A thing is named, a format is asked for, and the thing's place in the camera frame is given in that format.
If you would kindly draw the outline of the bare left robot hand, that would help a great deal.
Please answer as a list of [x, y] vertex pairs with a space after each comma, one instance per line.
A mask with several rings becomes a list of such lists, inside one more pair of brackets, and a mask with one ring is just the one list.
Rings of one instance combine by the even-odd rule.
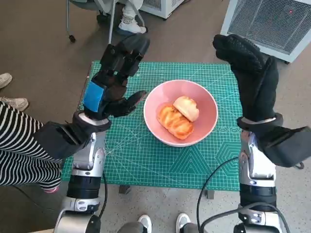
[[86, 88], [83, 100], [86, 116], [96, 120], [122, 117], [136, 108], [146, 92], [138, 91], [128, 99], [124, 94], [128, 78], [138, 71], [149, 45], [150, 39], [140, 33], [126, 37], [116, 45], [108, 44], [100, 60], [100, 70]]

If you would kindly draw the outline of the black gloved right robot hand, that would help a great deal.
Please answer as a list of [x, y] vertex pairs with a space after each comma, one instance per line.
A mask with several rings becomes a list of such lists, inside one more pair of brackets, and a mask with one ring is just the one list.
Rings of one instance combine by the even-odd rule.
[[253, 122], [275, 118], [278, 84], [275, 58], [269, 56], [265, 60], [255, 44], [235, 34], [217, 34], [212, 44], [216, 57], [228, 62], [236, 77], [242, 116]]

